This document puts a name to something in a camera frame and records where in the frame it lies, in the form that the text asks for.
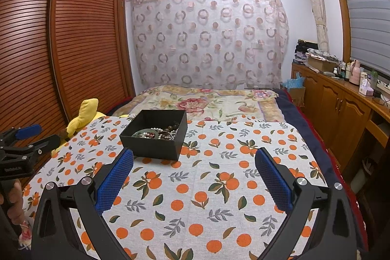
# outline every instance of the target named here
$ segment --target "wooden window frame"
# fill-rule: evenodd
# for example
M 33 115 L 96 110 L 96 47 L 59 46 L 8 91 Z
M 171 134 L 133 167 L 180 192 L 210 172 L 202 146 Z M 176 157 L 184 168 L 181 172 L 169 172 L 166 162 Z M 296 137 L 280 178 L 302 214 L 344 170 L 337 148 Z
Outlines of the wooden window frame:
M 339 0 L 342 20 L 343 51 L 342 59 L 348 63 L 351 58 L 351 22 L 347 0 Z

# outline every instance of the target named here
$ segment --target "silver bolt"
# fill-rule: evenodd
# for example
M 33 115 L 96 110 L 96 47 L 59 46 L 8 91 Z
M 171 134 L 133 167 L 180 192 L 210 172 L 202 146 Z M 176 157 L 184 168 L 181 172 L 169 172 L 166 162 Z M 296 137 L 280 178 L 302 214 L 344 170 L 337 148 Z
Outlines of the silver bolt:
M 342 185 L 340 183 L 336 182 L 335 183 L 335 189 L 339 190 L 339 191 L 342 190 Z
M 305 178 L 297 178 L 296 182 L 299 185 L 306 185 L 307 184 L 307 180 Z
M 45 188 L 47 190 L 51 190 L 52 188 L 54 187 L 54 182 L 49 182 L 48 184 L 46 184 Z
M 88 185 L 88 184 L 90 184 L 92 182 L 92 179 L 89 177 L 89 176 L 86 176 L 85 178 L 83 178 L 82 180 L 81 180 L 81 184 L 82 185 Z

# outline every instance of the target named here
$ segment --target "bed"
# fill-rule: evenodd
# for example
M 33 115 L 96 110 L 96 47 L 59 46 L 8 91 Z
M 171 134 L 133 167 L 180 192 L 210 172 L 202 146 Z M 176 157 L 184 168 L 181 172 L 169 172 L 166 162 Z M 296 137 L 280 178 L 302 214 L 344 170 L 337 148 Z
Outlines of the bed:
M 121 149 L 120 132 L 141 109 L 186 109 L 188 130 L 179 161 L 136 158 L 113 207 L 103 214 L 132 259 L 257 259 L 285 217 L 255 169 L 254 149 L 260 146 L 312 184 L 337 181 L 348 188 L 286 92 L 163 86 L 91 122 L 53 155 L 25 189 L 30 224 L 44 184 L 70 185 L 112 162 Z M 361 214 L 348 194 L 358 246 L 366 249 Z M 96 257 L 77 212 L 72 217 L 87 253 Z M 315 217 L 313 210 L 292 257 L 303 251 Z

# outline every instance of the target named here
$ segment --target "wardrobe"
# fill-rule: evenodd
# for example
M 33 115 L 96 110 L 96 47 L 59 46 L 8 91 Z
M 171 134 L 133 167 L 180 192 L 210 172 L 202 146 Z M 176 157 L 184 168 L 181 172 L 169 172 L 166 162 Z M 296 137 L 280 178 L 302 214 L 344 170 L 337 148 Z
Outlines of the wardrobe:
M 57 133 L 81 102 L 135 96 L 124 0 L 0 0 L 0 131 Z

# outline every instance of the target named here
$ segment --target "open black box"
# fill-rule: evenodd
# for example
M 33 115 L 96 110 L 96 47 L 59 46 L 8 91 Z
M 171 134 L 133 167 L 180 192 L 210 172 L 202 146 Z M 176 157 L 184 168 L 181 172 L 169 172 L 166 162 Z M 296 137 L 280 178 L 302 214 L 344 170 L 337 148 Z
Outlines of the open black box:
M 132 137 L 142 129 L 161 128 L 179 124 L 174 140 Z M 129 148 L 137 157 L 179 160 L 181 147 L 187 133 L 187 113 L 181 110 L 143 109 L 119 135 L 123 147 Z

